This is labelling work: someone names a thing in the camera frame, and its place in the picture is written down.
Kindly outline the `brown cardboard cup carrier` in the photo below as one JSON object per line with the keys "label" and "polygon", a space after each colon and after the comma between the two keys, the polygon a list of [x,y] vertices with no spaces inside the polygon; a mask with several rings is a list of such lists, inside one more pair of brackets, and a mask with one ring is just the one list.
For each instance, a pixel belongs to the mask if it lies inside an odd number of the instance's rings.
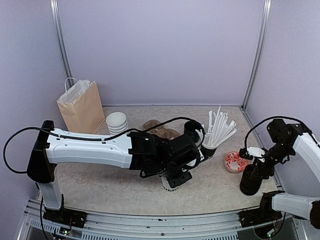
{"label": "brown cardboard cup carrier", "polygon": [[[147,122],[145,122],[142,125],[142,130],[143,131],[147,130],[147,129],[149,129],[149,128],[153,127],[153,126],[156,126],[156,125],[158,125],[160,123],[161,122],[156,120],[156,119],[148,120]],[[164,125],[150,130],[149,133],[157,135],[160,138],[168,139],[168,140],[173,140],[173,139],[175,139],[175,138],[180,136],[180,134],[177,131],[175,131],[174,129],[171,129],[171,128],[166,128]]]}

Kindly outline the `brown paper bag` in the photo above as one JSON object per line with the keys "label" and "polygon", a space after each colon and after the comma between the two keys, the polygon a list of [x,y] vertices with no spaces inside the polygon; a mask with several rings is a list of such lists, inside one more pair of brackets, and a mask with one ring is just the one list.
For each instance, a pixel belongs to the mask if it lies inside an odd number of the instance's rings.
{"label": "brown paper bag", "polygon": [[56,101],[65,125],[70,132],[95,134],[105,114],[96,81],[77,80]]}

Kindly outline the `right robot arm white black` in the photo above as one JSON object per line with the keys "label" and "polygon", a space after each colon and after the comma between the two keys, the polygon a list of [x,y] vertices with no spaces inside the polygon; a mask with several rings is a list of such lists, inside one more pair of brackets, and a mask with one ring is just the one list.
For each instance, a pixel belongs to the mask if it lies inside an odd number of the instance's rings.
{"label": "right robot arm white black", "polygon": [[[289,161],[290,156],[299,155],[311,168],[313,174],[320,176],[320,143],[313,132],[301,121],[292,118],[292,123],[285,123],[286,116],[267,118],[268,134],[274,143],[270,149],[249,147],[247,144],[239,150],[239,156],[252,160],[245,167],[239,188],[246,196],[255,195],[263,180],[275,173],[277,164]],[[283,213],[307,220],[311,225],[320,227],[320,199],[318,197],[299,196],[275,190],[262,195],[258,208],[239,213],[242,227],[278,220]]]}

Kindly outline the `stack of black cup lids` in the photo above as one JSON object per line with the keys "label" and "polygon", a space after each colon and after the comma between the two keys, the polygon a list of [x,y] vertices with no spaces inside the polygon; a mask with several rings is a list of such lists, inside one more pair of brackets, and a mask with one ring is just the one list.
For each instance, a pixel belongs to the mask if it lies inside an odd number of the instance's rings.
{"label": "stack of black cup lids", "polygon": [[242,173],[239,188],[246,196],[253,196],[259,191],[262,181],[256,166],[249,164]]}

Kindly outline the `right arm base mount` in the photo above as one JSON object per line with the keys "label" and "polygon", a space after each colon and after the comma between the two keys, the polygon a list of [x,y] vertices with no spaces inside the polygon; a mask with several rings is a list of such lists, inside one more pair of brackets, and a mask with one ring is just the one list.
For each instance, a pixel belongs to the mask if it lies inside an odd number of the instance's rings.
{"label": "right arm base mount", "polygon": [[239,213],[241,227],[251,227],[281,219],[283,217],[282,213],[272,209],[272,197],[280,193],[284,193],[284,191],[265,192],[262,195],[258,208],[242,210]]}

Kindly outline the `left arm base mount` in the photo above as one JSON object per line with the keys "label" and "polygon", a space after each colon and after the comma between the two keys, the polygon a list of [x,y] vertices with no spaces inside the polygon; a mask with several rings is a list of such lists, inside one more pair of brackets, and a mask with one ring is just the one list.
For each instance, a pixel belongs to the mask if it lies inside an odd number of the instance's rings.
{"label": "left arm base mount", "polygon": [[87,213],[80,210],[65,208],[64,195],[61,195],[60,209],[49,209],[44,207],[43,217],[45,220],[76,228],[84,228],[87,219]]}

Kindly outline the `stack of white paper cups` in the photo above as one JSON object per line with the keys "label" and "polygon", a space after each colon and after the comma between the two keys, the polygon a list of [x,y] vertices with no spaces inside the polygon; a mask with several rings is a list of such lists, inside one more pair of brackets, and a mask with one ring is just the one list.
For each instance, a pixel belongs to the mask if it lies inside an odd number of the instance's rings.
{"label": "stack of white paper cups", "polygon": [[129,129],[127,116],[123,112],[113,112],[106,117],[105,121],[111,136]]}

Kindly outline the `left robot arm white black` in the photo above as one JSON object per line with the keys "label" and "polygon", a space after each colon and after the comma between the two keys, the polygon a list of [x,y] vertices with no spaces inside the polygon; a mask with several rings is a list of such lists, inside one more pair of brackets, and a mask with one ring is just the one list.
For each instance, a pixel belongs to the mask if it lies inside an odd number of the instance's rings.
{"label": "left robot arm white black", "polygon": [[207,158],[187,134],[169,140],[149,129],[131,128],[113,136],[94,135],[65,131],[46,120],[38,128],[24,173],[37,183],[45,209],[63,223],[70,218],[70,211],[64,207],[64,196],[55,180],[58,164],[98,164],[139,171],[141,178],[159,176],[165,187],[175,189],[190,180],[190,171]]}

